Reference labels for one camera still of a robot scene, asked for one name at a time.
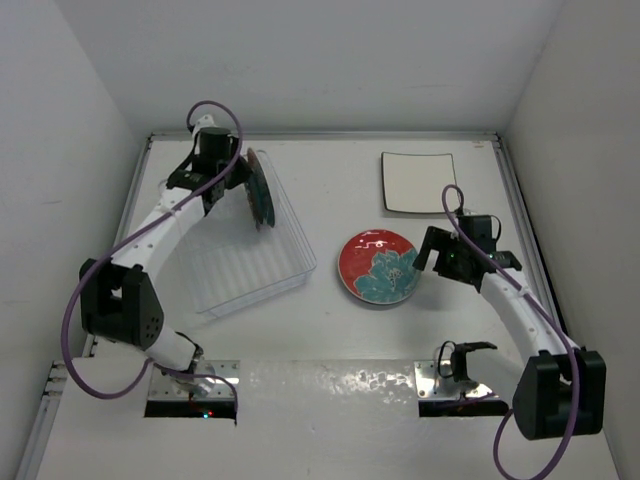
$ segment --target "black bracket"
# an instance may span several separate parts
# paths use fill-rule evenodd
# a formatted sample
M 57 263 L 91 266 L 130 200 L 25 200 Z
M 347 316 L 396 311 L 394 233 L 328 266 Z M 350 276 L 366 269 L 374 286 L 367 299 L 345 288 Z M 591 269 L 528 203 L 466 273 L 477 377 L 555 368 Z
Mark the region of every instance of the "black bracket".
M 580 403 L 573 435 L 593 435 L 602 429 L 607 367 L 598 352 L 576 350 L 580 373 Z M 525 438 L 562 437 L 571 405 L 569 356 L 540 352 L 531 357 L 513 396 L 513 416 Z
M 195 146 L 199 143 L 200 151 L 196 155 Z M 191 152 L 187 158 L 171 173 L 167 179 L 167 188 L 184 188 L 195 192 L 213 178 L 219 175 L 231 161 L 233 153 L 238 148 L 238 139 L 231 135 L 226 128 L 207 127 L 201 129 Z M 227 173 L 224 180 L 208 188 L 202 194 L 205 215 L 223 196 L 225 190 L 231 190 L 247 182 L 253 171 L 247 160 L 239 157 L 233 169 Z
M 494 251 L 496 242 L 491 240 L 491 232 L 489 230 L 487 236 L 487 228 L 491 228 L 491 222 L 487 224 L 486 215 L 459 217 L 460 225 L 465 225 L 465 232 L 474 243 L 484 245 L 489 248 L 485 251 L 489 257 L 497 262 L 502 268 L 515 268 L 522 270 L 522 265 L 518 259 L 509 251 Z M 460 240 L 452 232 L 437 227 L 427 228 L 420 252 L 413 262 L 413 268 L 424 271 L 427 266 L 427 260 L 431 250 L 438 252 L 438 258 L 433 271 L 439 276 L 456 280 L 458 282 L 467 283 L 476 287 L 479 292 L 482 286 L 482 278 L 486 273 L 494 273 L 489 262 L 474 252 L 469 245 Z
M 498 347 L 489 342 L 456 343 L 451 354 L 451 376 L 453 380 L 456 382 L 470 380 L 469 375 L 467 375 L 467 353 L 486 349 L 497 350 Z
M 87 260 L 80 278 L 95 263 Z M 121 289 L 121 298 L 114 296 Z M 140 265 L 132 268 L 102 266 L 80 297 L 82 328 L 93 335 L 146 350 L 156 341 L 164 324 L 164 313 L 149 275 Z

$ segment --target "white wall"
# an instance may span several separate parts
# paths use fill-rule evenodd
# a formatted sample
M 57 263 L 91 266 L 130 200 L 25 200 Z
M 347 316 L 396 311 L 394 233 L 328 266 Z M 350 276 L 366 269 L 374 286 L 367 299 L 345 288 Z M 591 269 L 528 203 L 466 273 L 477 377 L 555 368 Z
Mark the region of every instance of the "white wall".
M 508 144 L 570 330 L 607 361 L 606 432 L 637 455 L 640 2 L 569 0 Z
M 78 268 L 112 241 L 138 145 L 52 0 L 0 2 L 0 478 L 13 478 Z M 74 329 L 76 353 L 82 335 Z
M 561 0 L 57 0 L 132 126 L 506 127 Z

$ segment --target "white table surface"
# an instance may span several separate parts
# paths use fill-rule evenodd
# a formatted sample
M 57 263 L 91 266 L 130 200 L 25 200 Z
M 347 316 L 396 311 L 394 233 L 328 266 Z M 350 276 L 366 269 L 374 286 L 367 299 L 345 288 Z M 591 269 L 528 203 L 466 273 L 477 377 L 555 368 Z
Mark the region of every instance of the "white table surface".
M 202 345 L 211 358 L 345 359 L 431 355 L 444 340 L 487 340 L 519 360 L 511 338 L 473 287 L 439 278 L 431 271 L 435 254 L 415 294 L 393 307 L 373 307 L 351 296 L 337 275 L 337 257 L 354 234 L 371 228 L 396 231 L 422 243 L 428 226 L 450 229 L 443 215 L 396 214 L 384 209 L 380 153 L 454 157 L 466 207 L 492 213 L 503 222 L 499 247 L 523 258 L 497 161 L 490 142 L 435 140 L 249 141 L 268 152 L 318 261 L 309 282 L 197 328 L 177 254 L 156 282 L 165 321 Z M 129 228 L 158 198 L 158 184 L 190 149 L 190 142 L 156 141 L 139 187 Z M 97 355 L 121 355 L 122 347 L 101 341 Z
M 384 210 L 382 151 L 452 153 L 466 206 L 498 215 L 499 247 L 522 258 L 492 144 L 419 138 L 248 144 L 269 153 L 300 219 L 318 260 L 311 279 L 207 326 L 198 326 L 176 256 L 156 284 L 165 321 L 191 335 L 208 358 L 241 360 L 238 426 L 143 418 L 146 380 L 111 402 L 69 381 L 38 478 L 499 478 L 491 459 L 499 419 L 419 419 L 411 369 L 411 360 L 431 357 L 446 339 L 491 341 L 519 362 L 497 315 L 473 287 L 429 270 L 408 301 L 384 308 L 352 297 L 336 274 L 340 248 L 362 230 L 391 229 L 419 246 L 429 225 L 449 228 L 442 216 Z M 188 150 L 189 143 L 153 142 L 130 227 L 146 216 L 158 183 Z M 115 390 L 135 375 L 141 357 L 100 341 L 96 358 L 76 364 L 89 383 Z M 511 422 L 505 464 L 528 478 L 555 445 L 525 441 Z M 574 439 L 549 478 L 617 478 L 604 434 Z

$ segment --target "decorative plate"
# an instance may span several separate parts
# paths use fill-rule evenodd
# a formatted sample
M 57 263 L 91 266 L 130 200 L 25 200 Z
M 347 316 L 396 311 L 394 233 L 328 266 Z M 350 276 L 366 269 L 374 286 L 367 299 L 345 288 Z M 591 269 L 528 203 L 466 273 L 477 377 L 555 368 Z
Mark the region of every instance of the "decorative plate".
M 256 228 L 260 230 L 260 225 L 264 224 L 273 227 L 276 224 L 276 216 L 269 184 L 260 165 L 260 160 L 258 160 L 258 155 L 251 148 L 247 150 L 247 163 L 253 171 L 253 175 L 244 186 L 253 219 L 256 221 Z
M 376 305 L 392 305 L 409 297 L 420 272 L 413 268 L 418 252 L 411 242 L 389 230 L 359 233 L 342 248 L 338 271 L 356 297 Z

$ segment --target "clear plastic tray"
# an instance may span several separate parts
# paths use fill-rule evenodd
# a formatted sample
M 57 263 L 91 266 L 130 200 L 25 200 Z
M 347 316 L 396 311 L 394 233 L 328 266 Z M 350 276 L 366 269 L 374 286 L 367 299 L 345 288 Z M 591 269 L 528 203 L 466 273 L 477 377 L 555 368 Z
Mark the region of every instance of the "clear plastic tray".
M 267 153 L 256 154 L 269 184 L 275 226 L 256 229 L 246 191 L 237 187 L 225 193 L 177 248 L 203 323 L 302 285 L 316 267 Z

